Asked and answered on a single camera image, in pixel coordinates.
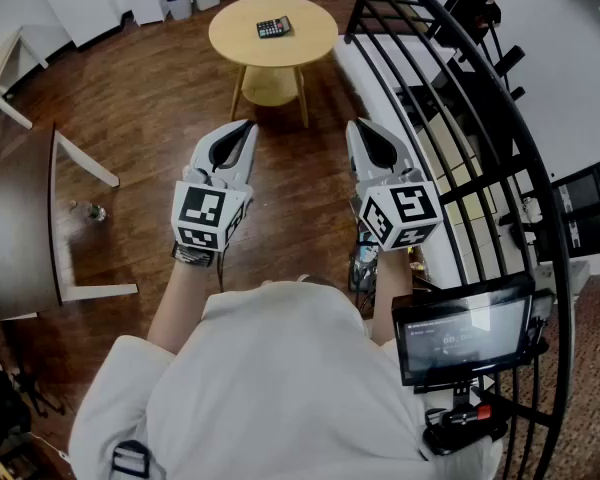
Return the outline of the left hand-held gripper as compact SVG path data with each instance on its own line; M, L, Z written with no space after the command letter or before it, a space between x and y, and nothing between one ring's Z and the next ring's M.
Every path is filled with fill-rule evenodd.
M175 187L171 226L179 245L227 249L253 198L248 180L257 137L257 124L237 120L198 141L191 157L194 167L183 169L183 180Z

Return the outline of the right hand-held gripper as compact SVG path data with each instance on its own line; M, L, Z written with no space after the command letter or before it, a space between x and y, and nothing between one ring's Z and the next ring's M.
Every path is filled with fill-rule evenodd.
M435 184L412 167L406 144L364 118L348 122L347 150L356 179L356 221L384 251L421 245L443 221ZM395 169L403 170L393 173Z

